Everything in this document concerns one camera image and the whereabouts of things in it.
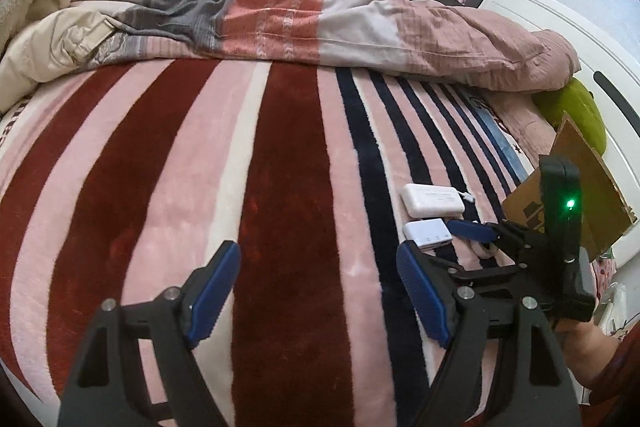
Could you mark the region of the person's right hand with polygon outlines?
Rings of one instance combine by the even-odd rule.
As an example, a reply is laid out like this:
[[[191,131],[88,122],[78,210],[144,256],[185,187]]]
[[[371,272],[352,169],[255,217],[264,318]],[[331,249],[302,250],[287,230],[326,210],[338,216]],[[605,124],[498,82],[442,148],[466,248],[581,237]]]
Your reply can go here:
[[[562,350],[568,369],[579,384],[591,389],[613,360],[620,340],[605,335],[593,321],[562,319],[555,323],[554,331],[562,337]]]

